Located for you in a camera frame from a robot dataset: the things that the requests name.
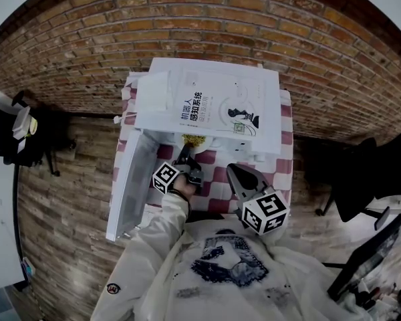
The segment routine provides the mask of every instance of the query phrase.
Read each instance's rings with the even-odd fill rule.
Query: printed graphic on jacket
[[[269,273],[246,241],[236,235],[206,239],[203,255],[191,269],[206,282],[234,283],[240,288],[260,282]]]

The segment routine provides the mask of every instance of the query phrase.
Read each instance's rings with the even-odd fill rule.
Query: small figurine illustration
[[[231,117],[234,118],[236,116],[243,116],[242,120],[249,120],[253,123],[255,128],[259,127],[259,116],[256,115],[254,116],[254,113],[248,113],[246,110],[243,110],[242,112],[238,110],[237,108],[234,109],[228,109],[227,114]]]

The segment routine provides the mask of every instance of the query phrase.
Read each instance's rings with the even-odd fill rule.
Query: black monitor
[[[343,270],[328,289],[328,295],[338,301],[346,292],[357,288],[361,279],[376,268],[388,255],[401,230],[401,214],[381,232],[352,252]]]

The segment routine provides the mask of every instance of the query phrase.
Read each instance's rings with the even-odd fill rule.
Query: checkered tablecloth
[[[123,113],[120,137],[116,149],[113,172],[113,190],[118,177],[119,167],[128,140],[129,131],[135,123],[135,115],[131,114],[136,98],[136,83],[141,73],[130,75],[122,89]],[[293,119],[291,114],[291,99],[289,92],[281,90],[281,154],[268,154],[261,163],[241,163],[261,171],[276,190],[281,190],[288,203],[291,201],[291,182],[293,178]],[[171,162],[177,158],[180,149],[176,146],[160,145],[156,169],[164,162]],[[226,166],[235,160],[225,151],[206,150],[196,154],[194,158],[205,173],[204,187],[200,195],[195,195],[191,202],[194,210],[214,213],[232,213],[236,208],[236,198],[231,193],[227,182]],[[162,193],[150,188],[147,196],[149,205],[160,206]]]

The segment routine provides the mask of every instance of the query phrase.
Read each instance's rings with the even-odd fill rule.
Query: human hand
[[[182,193],[188,201],[196,192],[196,186],[187,182],[187,177],[184,174],[179,174],[174,181],[174,189]]]

